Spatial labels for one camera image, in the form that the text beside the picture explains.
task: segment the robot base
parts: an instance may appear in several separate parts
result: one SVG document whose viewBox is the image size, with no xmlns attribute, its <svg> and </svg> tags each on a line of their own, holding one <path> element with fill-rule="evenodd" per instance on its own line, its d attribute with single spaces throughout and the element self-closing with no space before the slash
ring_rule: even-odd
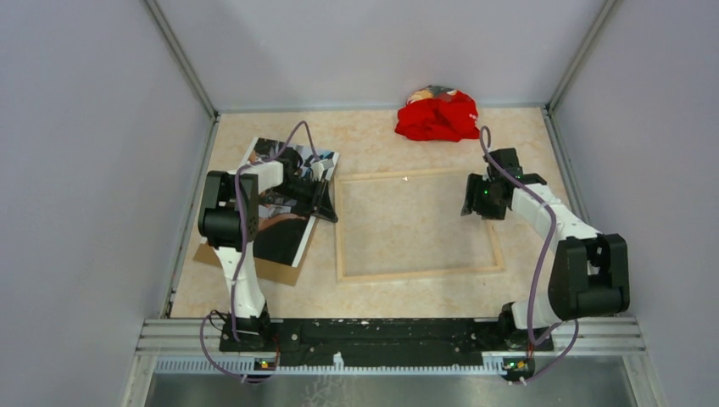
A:
<svg viewBox="0 0 719 407">
<path fill-rule="evenodd" d="M 248 322 L 238 321 L 238 326 Z M 501 319 L 292 318 L 272 320 L 259 335 L 242 334 L 238 343 L 232 337 L 231 324 L 226 323 L 220 351 L 279 352 L 284 366 L 332 365 L 337 353 L 342 354 L 346 366 L 472 366 L 482 365 L 482 352 L 517 350 L 519 345 L 508 341 L 506 327 Z M 515 335 L 519 337 L 521 332 L 511 333 Z M 551 341 L 537 348 L 552 349 Z"/>
</svg>

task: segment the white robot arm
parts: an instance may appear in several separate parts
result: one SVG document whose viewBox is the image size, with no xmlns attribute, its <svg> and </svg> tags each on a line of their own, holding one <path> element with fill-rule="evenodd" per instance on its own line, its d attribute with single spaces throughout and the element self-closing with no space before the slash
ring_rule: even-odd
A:
<svg viewBox="0 0 719 407">
<path fill-rule="evenodd" d="M 247 234 L 244 261 L 242 261 L 242 225 L 237 214 L 235 175 L 222 171 L 210 171 L 207 174 L 198 229 L 202 236 L 208 238 L 209 245 L 217 254 L 231 294 L 234 286 L 234 304 L 231 307 L 235 317 L 240 320 L 258 319 L 265 312 L 265 296 L 259 289 L 253 255 L 254 238 L 259 232 L 258 206 L 262 192 L 275 188 L 276 192 L 295 199 L 298 202 L 295 208 L 305 211 L 302 215 L 337 221 L 337 215 L 329 199 L 326 180 L 323 178 L 324 171 L 332 166 L 332 161 L 322 160 L 313 163 L 312 180 L 305 180 L 294 174 L 296 169 L 292 163 L 296 161 L 295 157 L 291 157 L 262 162 L 250 166 L 240 175 Z M 241 332 L 254 333 L 253 329 L 241 330 Z"/>
<path fill-rule="evenodd" d="M 577 218 L 541 176 L 523 173 L 514 148 L 488 154 L 493 163 L 487 174 L 469 175 L 462 215 L 476 212 L 485 219 L 502 220 L 509 208 L 532 225 L 539 236 L 547 237 L 553 221 L 546 207 L 555 213 L 555 232 L 549 242 L 555 262 L 549 290 L 537 293 L 534 299 L 532 328 L 626 310 L 629 280 L 624 239 L 616 234 L 604 235 Z M 507 308 L 513 328 L 527 329 L 529 299 L 507 304 L 503 313 Z"/>
</svg>

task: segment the black mount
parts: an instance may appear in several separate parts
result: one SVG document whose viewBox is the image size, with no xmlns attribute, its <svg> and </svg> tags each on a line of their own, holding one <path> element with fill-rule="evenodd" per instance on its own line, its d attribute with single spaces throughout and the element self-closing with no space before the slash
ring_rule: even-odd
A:
<svg viewBox="0 0 719 407">
<path fill-rule="evenodd" d="M 275 353 L 279 347 L 284 366 L 332 365 L 337 352 L 346 366 L 472 366 L 482 365 L 482 352 L 526 348 L 526 331 L 519 346 L 507 340 L 501 326 L 473 318 L 285 318 L 263 326 L 262 335 L 241 336 L 238 343 L 228 321 L 220 351 Z M 551 341 L 538 348 L 552 349 Z"/>
<path fill-rule="evenodd" d="M 544 178 L 537 174 L 524 174 L 519 165 L 515 148 L 494 150 L 489 155 L 522 184 L 547 185 Z M 503 220 L 507 208 L 511 209 L 515 185 L 502 176 L 493 165 L 488 165 L 487 173 L 487 179 L 478 174 L 469 174 L 467 177 L 462 216 L 476 212 L 483 219 Z"/>
<path fill-rule="evenodd" d="M 587 264 L 597 269 L 587 273 Z M 563 321 L 612 315 L 629 308 L 627 242 L 619 235 L 569 237 L 557 245 L 549 303 Z"/>
<path fill-rule="evenodd" d="M 252 242 L 259 224 L 257 176 L 240 175 L 240 185 L 246 209 L 245 220 L 248 223 L 248 242 Z M 210 171 L 207 174 L 198 229 L 213 248 L 235 248 L 238 252 L 242 249 L 242 227 L 236 199 L 234 174 L 223 171 Z"/>
</svg>

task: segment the printed photo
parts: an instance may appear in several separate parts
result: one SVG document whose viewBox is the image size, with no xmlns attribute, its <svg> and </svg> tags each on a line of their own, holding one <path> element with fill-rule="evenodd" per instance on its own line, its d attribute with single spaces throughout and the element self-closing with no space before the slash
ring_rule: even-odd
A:
<svg viewBox="0 0 719 407">
<path fill-rule="evenodd" d="M 250 145 L 243 163 L 268 159 L 277 154 L 284 142 L 257 138 Z M 333 151 L 317 149 L 320 159 L 331 159 L 337 165 L 339 154 Z M 310 166 L 317 158 L 310 146 L 289 143 L 285 150 L 294 162 L 296 176 L 312 178 Z M 324 178 L 331 180 L 334 167 L 325 171 Z M 298 202 L 272 189 L 259 196 L 259 229 L 254 239 L 254 257 L 297 267 L 306 249 L 309 234 L 316 222 L 313 216 L 298 213 Z"/>
</svg>

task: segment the gray wall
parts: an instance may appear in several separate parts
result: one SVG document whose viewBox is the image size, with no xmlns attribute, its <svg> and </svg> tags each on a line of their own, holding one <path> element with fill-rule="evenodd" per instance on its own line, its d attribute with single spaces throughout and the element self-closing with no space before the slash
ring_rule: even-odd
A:
<svg viewBox="0 0 719 407">
<path fill-rule="evenodd" d="M 592 221 L 628 241 L 671 405 L 716 405 L 719 3 L 624 2 L 560 107 Z"/>
<path fill-rule="evenodd" d="M 545 103 L 603 0 L 159 3 L 218 109 L 293 109 Z"/>
<path fill-rule="evenodd" d="M 0 6 L 0 404 L 117 405 L 208 120 L 139 1 Z"/>
</svg>

